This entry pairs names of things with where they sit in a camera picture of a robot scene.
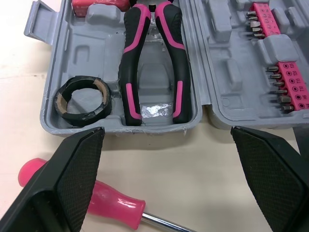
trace red object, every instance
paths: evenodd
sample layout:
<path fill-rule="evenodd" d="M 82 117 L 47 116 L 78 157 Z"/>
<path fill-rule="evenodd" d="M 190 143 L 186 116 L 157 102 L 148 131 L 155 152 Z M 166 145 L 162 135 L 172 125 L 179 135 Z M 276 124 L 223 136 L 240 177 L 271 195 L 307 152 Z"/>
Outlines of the red object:
<path fill-rule="evenodd" d="M 88 7 L 92 4 L 114 5 L 122 12 L 130 9 L 129 0 L 72 0 L 72 8 L 77 17 L 86 17 Z"/>
<path fill-rule="evenodd" d="M 309 109 L 309 93 L 296 62 L 279 62 L 277 66 L 277 73 L 282 75 L 282 79 L 278 81 L 284 81 L 284 86 L 280 89 L 288 90 L 287 95 L 292 98 L 294 110 Z"/>
<path fill-rule="evenodd" d="M 261 23 L 261 28 L 266 37 L 269 35 L 281 34 L 275 17 L 267 3 L 253 3 L 250 11 L 256 11 L 256 16 Z"/>
<path fill-rule="evenodd" d="M 24 187 L 33 174 L 46 163 L 43 159 L 28 161 L 18 174 L 18 182 Z M 96 181 L 93 188 L 88 213 L 113 218 L 137 230 L 146 202 L 128 197 L 112 187 Z"/>

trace tool case latch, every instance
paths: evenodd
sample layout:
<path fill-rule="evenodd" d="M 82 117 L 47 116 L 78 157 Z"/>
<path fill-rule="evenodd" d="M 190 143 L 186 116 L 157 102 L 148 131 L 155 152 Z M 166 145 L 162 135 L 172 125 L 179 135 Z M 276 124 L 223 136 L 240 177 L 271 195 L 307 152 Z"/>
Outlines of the tool case latch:
<path fill-rule="evenodd" d="M 53 44 L 58 13 L 38 0 L 32 3 L 24 34 L 49 45 Z"/>

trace screwdriver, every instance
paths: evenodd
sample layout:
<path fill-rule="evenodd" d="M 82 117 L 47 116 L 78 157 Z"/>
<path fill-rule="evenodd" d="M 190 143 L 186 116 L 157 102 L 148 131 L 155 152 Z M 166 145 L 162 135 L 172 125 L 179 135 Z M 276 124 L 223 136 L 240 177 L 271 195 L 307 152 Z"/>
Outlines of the screwdriver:
<path fill-rule="evenodd" d="M 36 158 L 28 161 L 19 171 L 18 182 L 24 187 L 47 161 Z M 163 218 L 144 212 L 146 202 L 128 197 L 112 187 L 96 181 L 88 213 L 113 218 L 137 230 L 141 221 L 167 232 L 196 232 Z"/>

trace pink plastic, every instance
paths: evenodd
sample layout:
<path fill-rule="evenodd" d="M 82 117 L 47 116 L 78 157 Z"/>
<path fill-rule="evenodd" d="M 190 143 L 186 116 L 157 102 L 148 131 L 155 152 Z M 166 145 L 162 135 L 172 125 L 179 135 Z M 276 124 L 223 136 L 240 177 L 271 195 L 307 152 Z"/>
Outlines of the pink plastic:
<path fill-rule="evenodd" d="M 140 22 L 139 22 L 139 26 L 137 28 L 137 32 L 135 34 L 135 38 L 134 38 L 133 43 L 130 46 L 125 48 L 124 53 L 133 50 L 134 48 L 136 48 L 139 45 L 140 38 L 141 38 L 141 35 L 143 33 L 143 30 L 144 30 L 144 26 L 145 26 L 145 20 L 146 20 L 146 18 L 151 19 L 151 13 L 150 13 L 147 6 L 142 5 L 142 4 L 135 4 L 133 7 L 137 7 L 141 11 Z"/>
<path fill-rule="evenodd" d="M 158 7 L 156 8 L 155 10 L 155 18 L 159 17 L 160 18 L 160 22 L 161 22 L 161 25 L 162 25 L 162 28 L 163 28 L 163 31 L 165 33 L 165 36 L 169 42 L 169 44 L 173 47 L 176 47 L 176 48 L 179 48 L 179 49 L 183 49 L 184 50 L 184 45 L 181 44 L 181 43 L 177 43 L 176 41 L 174 41 L 170 31 L 169 31 L 169 27 L 168 27 L 168 24 L 166 23 L 166 20 L 165 20 L 165 16 L 164 16 L 164 8 L 167 6 L 167 5 L 170 5 L 172 4 L 170 1 L 165 1 L 161 4 L 158 5 Z"/>
<path fill-rule="evenodd" d="M 127 96 L 129 110 L 130 110 L 130 114 L 132 118 L 141 119 L 141 115 L 136 113 L 131 83 L 126 84 L 126 96 Z"/>
<path fill-rule="evenodd" d="M 284 86 L 280 89 L 288 90 L 294 110 L 309 109 L 309 93 L 296 62 L 279 62 L 277 65 L 278 73 L 282 75 L 282 79 L 278 81 L 284 81 Z"/>
<path fill-rule="evenodd" d="M 24 187 L 35 174 L 35 172 L 39 170 L 45 163 L 46 161 L 40 158 L 36 158 L 25 163 L 18 174 L 19 185 Z"/>
<path fill-rule="evenodd" d="M 176 93 L 176 109 L 173 113 L 173 117 L 178 117 L 182 111 L 183 101 L 183 81 L 177 82 L 177 93 Z"/>
<path fill-rule="evenodd" d="M 275 17 L 267 3 L 253 3 L 250 11 L 256 11 L 256 16 L 259 18 L 261 28 L 266 37 L 281 34 Z"/>
<path fill-rule="evenodd" d="M 46 163 L 43 159 L 28 161 L 20 170 L 18 181 L 24 187 L 32 175 Z M 113 218 L 137 230 L 144 212 L 146 202 L 128 197 L 112 187 L 96 181 L 88 213 Z"/>
<path fill-rule="evenodd" d="M 88 8 L 92 4 L 114 5 L 123 12 L 130 9 L 129 0 L 72 0 L 72 8 L 77 17 L 86 17 Z"/>

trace pink grip stripe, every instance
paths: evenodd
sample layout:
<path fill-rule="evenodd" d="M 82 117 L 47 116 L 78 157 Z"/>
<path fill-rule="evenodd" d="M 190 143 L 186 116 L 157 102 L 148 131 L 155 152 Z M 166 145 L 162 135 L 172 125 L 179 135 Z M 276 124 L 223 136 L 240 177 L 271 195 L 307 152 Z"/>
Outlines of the pink grip stripe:
<path fill-rule="evenodd" d="M 177 93 L 176 93 L 176 109 L 173 113 L 173 117 L 178 117 L 182 111 L 182 102 L 183 102 L 183 81 L 177 82 Z"/>
<path fill-rule="evenodd" d="M 142 4 L 135 4 L 133 7 L 137 7 L 137 8 L 140 9 L 140 12 L 141 12 L 140 22 L 139 22 L 139 26 L 137 28 L 137 32 L 136 32 L 136 35 L 134 37 L 133 43 L 130 46 L 125 48 L 124 53 L 133 50 L 134 48 L 136 48 L 139 45 L 140 38 L 141 38 L 141 35 L 143 33 L 143 30 L 144 30 L 144 26 L 145 26 L 145 20 L 146 20 L 146 18 L 151 19 L 151 13 L 150 13 L 149 9 L 147 8 L 147 6 L 142 5 Z"/>
<path fill-rule="evenodd" d="M 166 20 L 165 20 L 165 16 L 164 16 L 164 8 L 167 6 L 167 5 L 170 5 L 172 4 L 170 1 L 166 1 L 166 2 L 163 2 L 161 3 L 157 9 L 155 10 L 155 18 L 159 17 L 160 18 L 160 22 L 161 22 L 161 25 L 162 25 L 162 28 L 163 28 L 163 31 L 165 33 L 165 36 L 169 42 L 169 44 L 173 47 L 176 47 L 176 48 L 179 48 L 179 49 L 183 49 L 184 50 L 184 45 L 181 44 L 181 43 L 177 43 L 176 41 L 174 41 L 170 31 L 169 31 L 169 27 L 168 27 L 168 24 L 166 23 Z"/>
<path fill-rule="evenodd" d="M 131 83 L 126 84 L 126 96 L 132 118 L 141 120 L 141 115 L 136 113 Z"/>

